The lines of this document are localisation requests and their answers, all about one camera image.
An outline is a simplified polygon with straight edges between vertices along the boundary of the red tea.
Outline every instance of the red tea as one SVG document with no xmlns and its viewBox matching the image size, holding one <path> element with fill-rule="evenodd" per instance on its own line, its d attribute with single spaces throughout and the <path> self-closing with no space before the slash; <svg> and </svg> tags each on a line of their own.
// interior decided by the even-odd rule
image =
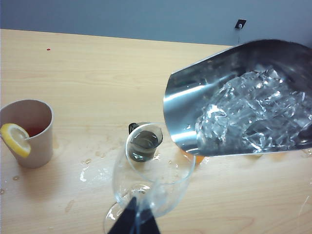
<svg viewBox="0 0 312 234">
<path fill-rule="evenodd" d="M 29 137 L 33 137 L 35 135 L 38 135 L 39 133 L 41 133 L 44 130 L 44 128 L 28 128 L 26 129 L 26 132 L 28 133 Z"/>
</svg>

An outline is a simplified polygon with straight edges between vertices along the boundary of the wooden table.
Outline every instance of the wooden table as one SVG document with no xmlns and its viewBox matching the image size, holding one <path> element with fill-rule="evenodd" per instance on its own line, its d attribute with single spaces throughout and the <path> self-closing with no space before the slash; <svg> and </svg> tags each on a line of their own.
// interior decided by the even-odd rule
<svg viewBox="0 0 312 234">
<path fill-rule="evenodd" d="M 226 48 L 1 30 L 1 106 L 37 98 L 55 112 L 45 166 L 18 166 L 1 143 L 1 233 L 101 234 L 128 124 L 163 121 L 170 73 Z M 163 234 L 311 234 L 312 157 L 206 158 L 157 222 Z"/>
</svg>

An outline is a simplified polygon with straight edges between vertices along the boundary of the beige cup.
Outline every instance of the beige cup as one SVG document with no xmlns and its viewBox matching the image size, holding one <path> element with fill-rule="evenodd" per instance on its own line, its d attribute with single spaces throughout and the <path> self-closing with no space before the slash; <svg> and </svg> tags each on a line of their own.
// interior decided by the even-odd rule
<svg viewBox="0 0 312 234">
<path fill-rule="evenodd" d="M 12 149 L 13 156 L 23 167 L 37 168 L 50 161 L 52 148 L 52 108 L 45 102 L 25 99 L 13 102 L 0 111 L 0 126 L 5 123 L 15 123 L 25 129 L 31 146 L 28 157 L 23 158 Z"/>
</svg>

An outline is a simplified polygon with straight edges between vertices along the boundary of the gray wall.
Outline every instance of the gray wall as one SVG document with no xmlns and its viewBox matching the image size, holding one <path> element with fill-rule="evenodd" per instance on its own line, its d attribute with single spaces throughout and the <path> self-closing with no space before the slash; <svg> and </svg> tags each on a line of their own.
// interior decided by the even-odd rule
<svg viewBox="0 0 312 234">
<path fill-rule="evenodd" d="M 312 47 L 312 0 L 2 0 L 1 28 L 225 45 L 239 33 L 240 43 Z"/>
</svg>

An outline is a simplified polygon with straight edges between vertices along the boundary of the wall outlet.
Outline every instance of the wall outlet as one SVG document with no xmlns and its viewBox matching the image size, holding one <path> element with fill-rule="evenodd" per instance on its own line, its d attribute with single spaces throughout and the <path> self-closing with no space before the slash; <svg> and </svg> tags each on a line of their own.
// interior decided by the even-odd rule
<svg viewBox="0 0 312 234">
<path fill-rule="evenodd" d="M 247 21 L 247 20 L 245 20 L 245 19 L 239 19 L 239 20 L 237 21 L 236 25 L 235 25 L 235 28 L 238 28 L 238 29 L 239 29 L 239 25 L 241 24 L 241 25 L 242 25 L 241 29 L 242 29 L 242 28 L 244 27 L 246 21 Z"/>
</svg>

